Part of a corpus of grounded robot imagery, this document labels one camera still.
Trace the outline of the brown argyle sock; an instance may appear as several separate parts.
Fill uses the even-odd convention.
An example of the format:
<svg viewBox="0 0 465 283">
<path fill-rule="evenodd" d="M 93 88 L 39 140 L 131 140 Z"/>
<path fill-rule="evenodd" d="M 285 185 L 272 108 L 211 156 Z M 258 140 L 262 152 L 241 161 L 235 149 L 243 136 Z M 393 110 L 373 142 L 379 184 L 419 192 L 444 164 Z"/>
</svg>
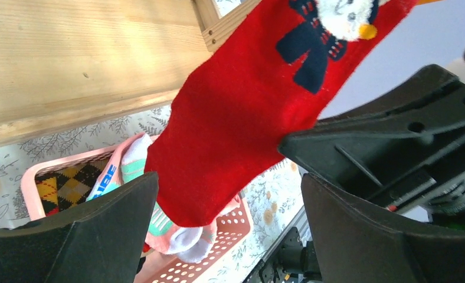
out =
<svg viewBox="0 0 465 283">
<path fill-rule="evenodd" d="M 35 177 L 37 191 L 46 216 L 86 201 L 108 158 L 76 164 Z"/>
</svg>

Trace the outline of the pink sock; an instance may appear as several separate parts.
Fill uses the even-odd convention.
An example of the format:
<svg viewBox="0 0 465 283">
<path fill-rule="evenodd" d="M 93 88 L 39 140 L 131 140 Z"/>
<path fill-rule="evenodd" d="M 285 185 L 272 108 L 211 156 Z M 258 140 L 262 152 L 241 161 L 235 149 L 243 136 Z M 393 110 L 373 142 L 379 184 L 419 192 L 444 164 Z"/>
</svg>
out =
<svg viewBox="0 0 465 283">
<path fill-rule="evenodd" d="M 153 140 L 148 134 L 139 133 L 117 146 L 86 200 L 90 201 L 101 197 L 143 175 L 147 149 L 152 143 Z M 156 204 L 148 234 L 152 236 L 170 235 L 173 228 L 175 225 Z"/>
<path fill-rule="evenodd" d="M 240 206 L 240 197 L 235 196 L 208 225 L 185 228 L 176 225 L 155 204 L 145 244 L 165 254 L 175 255 L 186 263 L 197 263 L 207 257 L 217 237 L 217 219 Z"/>
</svg>

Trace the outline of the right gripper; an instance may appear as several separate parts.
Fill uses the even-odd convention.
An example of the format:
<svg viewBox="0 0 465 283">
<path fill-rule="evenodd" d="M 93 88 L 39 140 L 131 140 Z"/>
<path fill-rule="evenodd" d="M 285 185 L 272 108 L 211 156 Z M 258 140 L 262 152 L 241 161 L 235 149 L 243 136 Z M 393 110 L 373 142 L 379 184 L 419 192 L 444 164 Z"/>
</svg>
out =
<svg viewBox="0 0 465 283">
<path fill-rule="evenodd" d="M 465 231 L 465 53 L 286 136 L 279 152 L 358 198 L 396 213 L 420 206 L 432 224 Z"/>
</svg>

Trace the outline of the wooden hanger stand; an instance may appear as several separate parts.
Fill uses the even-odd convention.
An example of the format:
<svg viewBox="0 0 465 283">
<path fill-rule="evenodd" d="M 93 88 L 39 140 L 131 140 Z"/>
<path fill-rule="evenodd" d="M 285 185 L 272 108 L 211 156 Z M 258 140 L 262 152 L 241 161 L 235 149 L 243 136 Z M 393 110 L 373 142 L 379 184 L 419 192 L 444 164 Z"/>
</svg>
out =
<svg viewBox="0 0 465 283">
<path fill-rule="evenodd" d="M 170 102 L 256 5 L 0 1 L 0 146 Z"/>
</svg>

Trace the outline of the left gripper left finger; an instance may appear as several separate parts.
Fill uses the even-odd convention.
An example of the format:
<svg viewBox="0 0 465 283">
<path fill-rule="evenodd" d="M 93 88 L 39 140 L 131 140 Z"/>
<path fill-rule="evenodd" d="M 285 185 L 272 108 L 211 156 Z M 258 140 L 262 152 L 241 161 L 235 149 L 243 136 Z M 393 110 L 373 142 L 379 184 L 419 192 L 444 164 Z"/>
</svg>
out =
<svg viewBox="0 0 465 283">
<path fill-rule="evenodd" d="M 133 282 L 158 194 L 148 172 L 58 214 L 0 229 L 0 282 Z"/>
</svg>

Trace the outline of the pink plastic basket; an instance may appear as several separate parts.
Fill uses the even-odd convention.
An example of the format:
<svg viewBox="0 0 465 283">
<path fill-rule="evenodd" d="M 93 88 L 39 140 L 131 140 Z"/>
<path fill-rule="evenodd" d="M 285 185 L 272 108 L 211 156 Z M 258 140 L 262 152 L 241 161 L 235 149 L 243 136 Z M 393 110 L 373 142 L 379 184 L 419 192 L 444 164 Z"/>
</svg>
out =
<svg viewBox="0 0 465 283">
<path fill-rule="evenodd" d="M 30 167 L 22 177 L 21 192 L 31 220 L 46 217 L 39 197 L 35 177 L 76 164 L 111 158 L 117 146 L 105 147 L 69 157 L 43 162 Z M 215 274 L 213 270 L 232 250 L 240 246 L 252 231 L 251 213 L 247 201 L 241 196 L 240 206 L 217 219 L 217 237 L 207 257 L 197 263 L 186 263 L 178 257 L 163 255 L 144 248 L 143 265 L 135 276 L 135 282 L 207 282 Z"/>
</svg>

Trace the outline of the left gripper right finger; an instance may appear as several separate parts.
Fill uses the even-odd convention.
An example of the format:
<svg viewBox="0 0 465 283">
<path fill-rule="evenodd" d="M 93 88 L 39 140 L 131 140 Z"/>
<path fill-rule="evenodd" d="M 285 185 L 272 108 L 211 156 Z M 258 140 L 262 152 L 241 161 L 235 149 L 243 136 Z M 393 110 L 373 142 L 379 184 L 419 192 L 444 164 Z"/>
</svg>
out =
<svg viewBox="0 0 465 283">
<path fill-rule="evenodd" d="M 465 282 L 465 231 L 406 218 L 312 174 L 301 190 L 324 282 Z"/>
</svg>

